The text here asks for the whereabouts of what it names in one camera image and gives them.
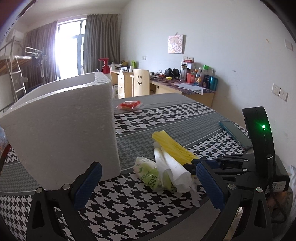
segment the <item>phone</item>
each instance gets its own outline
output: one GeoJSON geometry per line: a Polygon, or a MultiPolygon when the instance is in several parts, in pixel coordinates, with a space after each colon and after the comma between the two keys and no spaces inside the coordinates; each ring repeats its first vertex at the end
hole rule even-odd
{"type": "Polygon", "coordinates": [[[219,124],[244,150],[249,150],[253,147],[251,140],[233,122],[220,121],[219,124]]]}

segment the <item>chair backrest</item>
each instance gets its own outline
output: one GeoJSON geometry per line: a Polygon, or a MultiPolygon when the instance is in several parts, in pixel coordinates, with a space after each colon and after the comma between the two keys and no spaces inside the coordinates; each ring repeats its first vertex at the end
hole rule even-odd
{"type": "Polygon", "coordinates": [[[133,96],[150,95],[150,73],[148,70],[134,69],[133,96]]]}

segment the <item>metal ladder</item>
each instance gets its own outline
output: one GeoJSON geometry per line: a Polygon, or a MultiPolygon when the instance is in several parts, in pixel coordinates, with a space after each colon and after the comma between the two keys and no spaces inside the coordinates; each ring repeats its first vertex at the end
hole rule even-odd
{"type": "Polygon", "coordinates": [[[14,58],[13,56],[11,56],[11,59],[10,59],[10,66],[9,66],[9,63],[7,61],[7,59],[5,60],[6,62],[6,68],[8,69],[8,76],[10,78],[10,81],[11,81],[11,86],[12,86],[12,95],[13,95],[13,98],[15,100],[15,102],[18,101],[18,97],[17,97],[17,93],[20,92],[20,91],[23,91],[24,95],[27,94],[26,92],[26,88],[25,88],[25,84],[24,84],[24,80],[27,80],[27,78],[23,78],[22,76],[22,71],[20,69],[20,65],[18,63],[18,60],[17,58],[14,58]],[[16,61],[17,63],[17,68],[18,68],[18,71],[16,72],[13,72],[13,61],[16,61]],[[15,80],[18,80],[20,79],[19,83],[20,85],[22,86],[20,89],[16,89],[15,87],[15,80]]]}

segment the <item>red packaged food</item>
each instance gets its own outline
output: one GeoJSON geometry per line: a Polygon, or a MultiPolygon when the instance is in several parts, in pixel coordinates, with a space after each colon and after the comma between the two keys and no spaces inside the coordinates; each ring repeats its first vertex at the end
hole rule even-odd
{"type": "Polygon", "coordinates": [[[134,110],[138,109],[141,105],[142,105],[142,102],[138,101],[138,100],[125,101],[125,102],[121,103],[119,106],[117,106],[116,108],[121,109],[121,110],[134,111],[134,110]]]}

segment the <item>ladder rung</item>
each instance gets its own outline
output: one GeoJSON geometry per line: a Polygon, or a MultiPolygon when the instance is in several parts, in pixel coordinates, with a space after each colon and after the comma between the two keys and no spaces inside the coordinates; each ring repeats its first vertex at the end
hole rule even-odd
{"type": "Polygon", "coordinates": [[[16,93],[19,92],[19,91],[21,91],[21,90],[23,90],[23,89],[24,89],[24,87],[22,87],[22,88],[16,90],[16,93]]]}

